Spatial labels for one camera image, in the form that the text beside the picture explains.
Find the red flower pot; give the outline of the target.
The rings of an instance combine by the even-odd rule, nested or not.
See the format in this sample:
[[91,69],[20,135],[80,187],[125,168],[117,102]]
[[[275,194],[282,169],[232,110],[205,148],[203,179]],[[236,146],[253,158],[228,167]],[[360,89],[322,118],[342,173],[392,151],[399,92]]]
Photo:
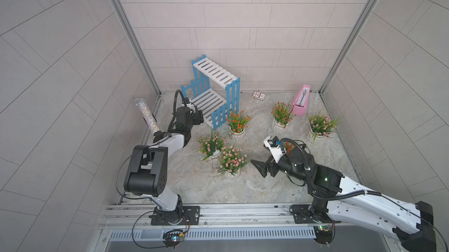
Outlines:
[[275,105],[272,107],[271,113],[274,117],[274,123],[280,128],[284,129],[287,128],[288,124],[295,116],[291,111],[291,107],[284,102],[275,103]]
[[239,136],[244,133],[246,128],[248,128],[248,123],[250,122],[250,120],[250,115],[246,115],[243,111],[232,111],[226,118],[226,123],[229,126],[231,134]]
[[296,146],[291,142],[285,142],[284,147],[286,149],[286,155],[289,156],[291,151],[296,148]]

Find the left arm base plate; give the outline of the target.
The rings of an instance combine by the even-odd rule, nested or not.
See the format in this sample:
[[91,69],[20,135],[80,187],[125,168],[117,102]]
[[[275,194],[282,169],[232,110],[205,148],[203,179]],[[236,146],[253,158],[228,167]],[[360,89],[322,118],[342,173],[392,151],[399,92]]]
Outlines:
[[152,226],[182,226],[182,225],[198,225],[200,216],[199,206],[183,206],[176,208],[174,211],[163,211],[155,208],[151,215]]

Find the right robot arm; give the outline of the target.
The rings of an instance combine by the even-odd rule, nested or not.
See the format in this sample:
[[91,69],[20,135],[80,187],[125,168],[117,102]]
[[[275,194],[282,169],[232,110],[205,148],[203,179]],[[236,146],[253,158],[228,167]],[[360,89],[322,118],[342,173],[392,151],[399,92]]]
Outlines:
[[310,205],[292,205],[296,223],[314,222],[316,241],[333,240],[334,232],[321,234],[324,226],[346,222],[381,233],[400,242],[409,252],[434,252],[437,249],[433,207],[388,197],[352,180],[340,171],[315,162],[305,142],[269,136],[264,147],[271,153],[266,162],[252,160],[263,177],[285,173],[307,187]]

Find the blue white wooden rack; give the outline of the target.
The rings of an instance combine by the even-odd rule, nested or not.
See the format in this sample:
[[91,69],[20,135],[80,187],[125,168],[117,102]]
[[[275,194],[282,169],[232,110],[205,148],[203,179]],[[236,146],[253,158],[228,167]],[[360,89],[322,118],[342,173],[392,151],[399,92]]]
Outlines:
[[216,130],[227,123],[230,112],[239,112],[240,78],[205,55],[192,61],[192,69],[195,79],[181,91],[184,96],[192,91],[192,103],[203,111],[205,123]]

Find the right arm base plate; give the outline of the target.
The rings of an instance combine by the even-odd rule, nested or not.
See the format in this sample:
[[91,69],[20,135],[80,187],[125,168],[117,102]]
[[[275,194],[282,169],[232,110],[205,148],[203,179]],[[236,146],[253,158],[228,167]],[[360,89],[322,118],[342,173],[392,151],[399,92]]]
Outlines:
[[312,205],[291,205],[289,212],[293,215],[296,224],[333,222],[325,210],[313,208]]

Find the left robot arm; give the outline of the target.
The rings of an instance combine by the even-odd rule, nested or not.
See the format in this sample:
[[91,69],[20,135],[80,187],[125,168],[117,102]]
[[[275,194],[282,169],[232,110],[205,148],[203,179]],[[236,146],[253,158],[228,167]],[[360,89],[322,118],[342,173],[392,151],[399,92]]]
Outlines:
[[116,172],[115,188],[124,199],[149,199],[155,205],[153,218],[164,223],[177,225],[189,222],[184,213],[182,198],[166,186],[168,181],[168,158],[178,150],[186,147],[191,139],[192,128],[204,122],[203,113],[181,90],[174,95],[173,117],[164,132],[149,109],[144,98],[136,99],[144,119],[154,136],[153,144],[137,145],[132,154],[125,159],[128,164],[123,190],[119,189],[118,176],[121,165]]

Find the red flower pot front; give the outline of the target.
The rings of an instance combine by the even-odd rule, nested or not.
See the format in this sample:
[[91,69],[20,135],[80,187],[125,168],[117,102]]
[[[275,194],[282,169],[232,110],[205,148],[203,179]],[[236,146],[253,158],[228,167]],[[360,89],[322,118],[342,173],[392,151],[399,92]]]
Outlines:
[[291,151],[296,148],[296,146],[291,142],[285,142],[284,147],[286,149],[286,155],[289,156]]

